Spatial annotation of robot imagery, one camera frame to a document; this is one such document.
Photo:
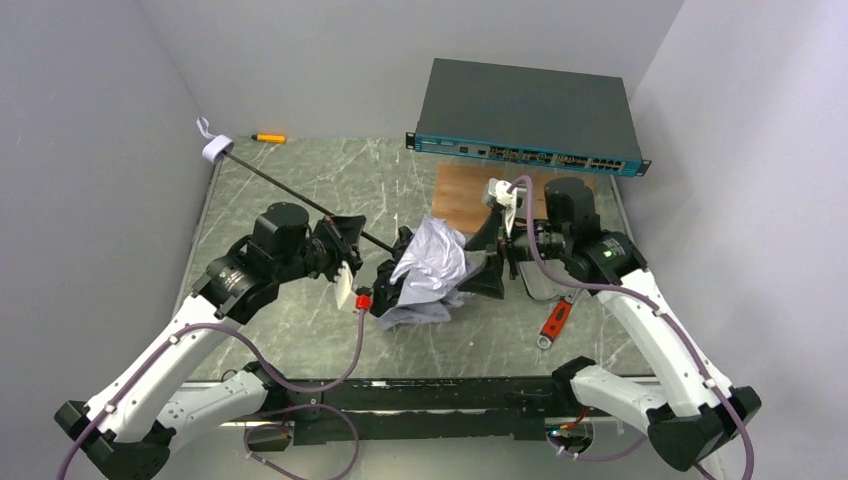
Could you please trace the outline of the black umbrella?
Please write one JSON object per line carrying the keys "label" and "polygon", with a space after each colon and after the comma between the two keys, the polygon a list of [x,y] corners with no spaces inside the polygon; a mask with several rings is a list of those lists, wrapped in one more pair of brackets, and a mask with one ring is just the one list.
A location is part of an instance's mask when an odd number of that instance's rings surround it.
{"label": "black umbrella", "polygon": [[[207,143],[202,156],[210,163],[230,160],[292,196],[290,202],[271,204],[255,220],[251,232],[221,258],[210,263],[197,292],[217,303],[221,313],[248,320],[275,300],[280,286],[309,276],[308,243],[316,225],[325,225],[330,209],[285,185],[270,174],[238,158],[235,142],[213,134],[204,117],[196,126]],[[366,230],[360,238],[363,263],[351,265],[354,283],[373,291],[369,310],[382,329],[401,324],[439,323],[450,319],[451,309],[467,294],[458,284],[474,265],[464,250],[466,240],[440,219],[427,217],[414,228],[401,226],[388,244]]]}

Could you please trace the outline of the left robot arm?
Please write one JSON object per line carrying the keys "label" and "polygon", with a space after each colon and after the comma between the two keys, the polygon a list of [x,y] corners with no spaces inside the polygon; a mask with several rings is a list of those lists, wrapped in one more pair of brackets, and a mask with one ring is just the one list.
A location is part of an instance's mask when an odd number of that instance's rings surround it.
{"label": "left robot arm", "polygon": [[297,204],[269,206],[249,235],[207,266],[165,329],[116,380],[57,410],[72,452],[109,479],[151,479],[173,453],[223,423],[314,415],[323,387],[286,379],[262,355],[213,387],[190,396],[179,391],[222,342],[245,341],[242,328],[286,283],[324,277],[338,306],[364,317],[370,293],[356,290],[353,277],[366,222],[362,215],[312,221]]}

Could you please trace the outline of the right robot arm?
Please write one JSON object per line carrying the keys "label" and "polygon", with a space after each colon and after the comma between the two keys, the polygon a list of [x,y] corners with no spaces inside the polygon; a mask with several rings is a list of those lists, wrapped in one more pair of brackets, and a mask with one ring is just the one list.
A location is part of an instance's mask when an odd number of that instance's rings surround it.
{"label": "right robot arm", "polygon": [[504,277],[534,262],[552,282],[586,291],[624,327],[659,385],[647,388],[578,357],[554,371],[554,401],[598,409],[630,425],[678,471],[701,470],[705,458],[734,439],[752,457],[747,424],[762,405],[756,391],[735,385],[696,345],[633,241],[602,227],[582,180],[556,178],[543,193],[546,216],[537,219],[530,178],[488,182],[489,216],[466,243],[467,251],[483,252],[484,261],[459,290],[502,299]]}

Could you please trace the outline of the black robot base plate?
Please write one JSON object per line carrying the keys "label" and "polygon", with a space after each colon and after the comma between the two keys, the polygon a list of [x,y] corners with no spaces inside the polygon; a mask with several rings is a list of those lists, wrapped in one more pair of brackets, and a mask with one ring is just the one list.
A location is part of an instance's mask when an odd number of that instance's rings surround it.
{"label": "black robot base plate", "polygon": [[508,437],[536,441],[590,410],[549,376],[354,379],[323,393],[273,393],[244,419],[296,446],[346,440]]}

